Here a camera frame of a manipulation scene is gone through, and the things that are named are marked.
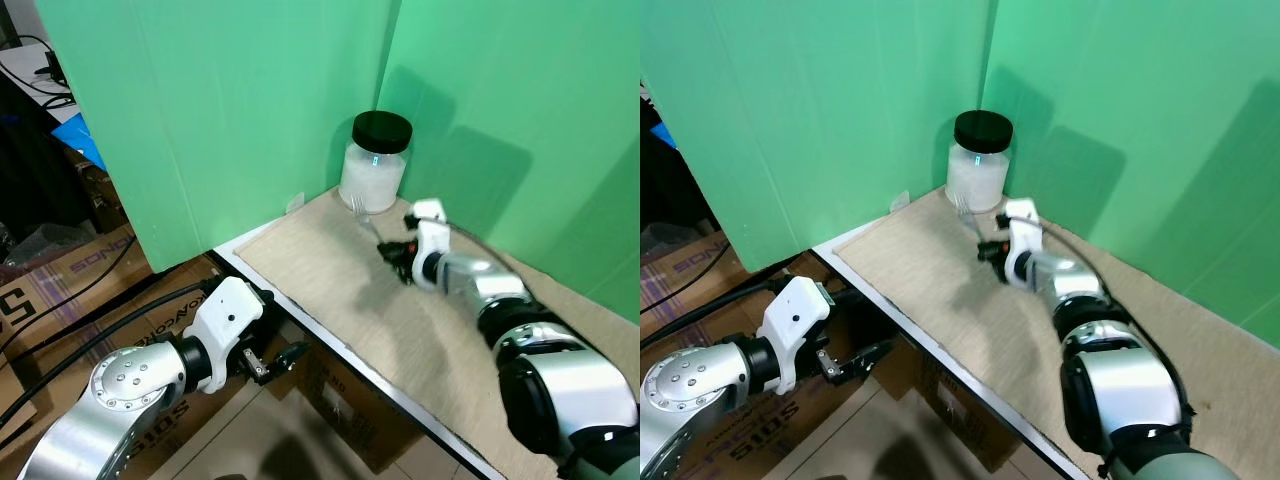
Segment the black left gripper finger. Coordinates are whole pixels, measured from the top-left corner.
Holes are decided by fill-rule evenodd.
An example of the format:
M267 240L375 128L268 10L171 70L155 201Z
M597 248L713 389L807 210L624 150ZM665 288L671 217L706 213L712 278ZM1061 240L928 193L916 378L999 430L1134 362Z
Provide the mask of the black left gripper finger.
M838 364L836 384L865 381L872 370L893 349L893 340L882 340L858 351L847 362Z
M293 342L284 347L269 364L268 364L268 380L273 381L276 378L291 371L297 362L307 353L310 343L307 342Z

